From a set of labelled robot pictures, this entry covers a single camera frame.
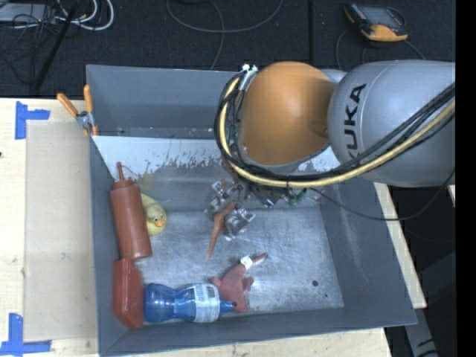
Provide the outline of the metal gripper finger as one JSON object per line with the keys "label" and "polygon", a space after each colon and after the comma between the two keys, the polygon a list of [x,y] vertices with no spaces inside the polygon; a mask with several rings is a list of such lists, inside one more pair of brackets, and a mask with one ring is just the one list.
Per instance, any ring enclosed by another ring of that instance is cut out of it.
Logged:
{"label": "metal gripper finger", "polygon": [[254,220],[256,214],[246,208],[234,208],[225,216],[224,236],[228,240],[236,238],[245,231],[248,224]]}
{"label": "metal gripper finger", "polygon": [[238,203],[238,185],[229,180],[219,180],[210,187],[208,197],[208,206],[205,208],[207,215],[215,215],[224,212],[226,209],[237,209]]}

